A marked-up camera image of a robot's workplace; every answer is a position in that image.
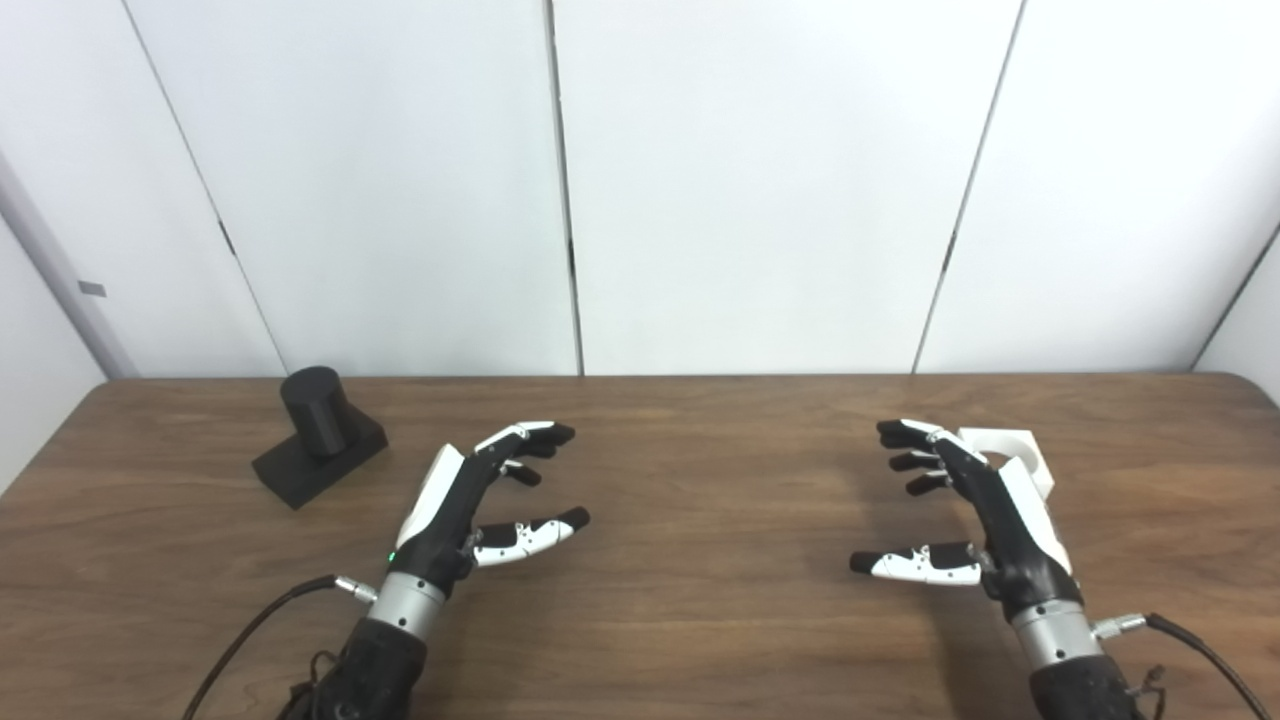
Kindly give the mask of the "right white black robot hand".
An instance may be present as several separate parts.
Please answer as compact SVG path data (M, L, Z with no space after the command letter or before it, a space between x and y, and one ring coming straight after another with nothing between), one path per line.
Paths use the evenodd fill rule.
M968 541L904 550L858 551L852 571L929 585L979 585L1001 603L1006 619L1053 601L1083 603L1073 564L1036 483L1036 473L1014 451L982 448L977 434L952 432L913 419L878 421L895 471L918 470L905 491L919 497L952 489L974 509L986 533Z

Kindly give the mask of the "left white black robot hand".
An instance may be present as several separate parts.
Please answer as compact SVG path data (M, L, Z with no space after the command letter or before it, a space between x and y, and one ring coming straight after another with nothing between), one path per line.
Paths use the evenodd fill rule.
M518 562L580 533L591 518L573 507L550 518L479 527L475 515L492 486L509 478L541 483L530 457L549 459L576 436L558 421L518 421L462 452L444 445L425 475L388 556L388 570L444 594L475 568Z

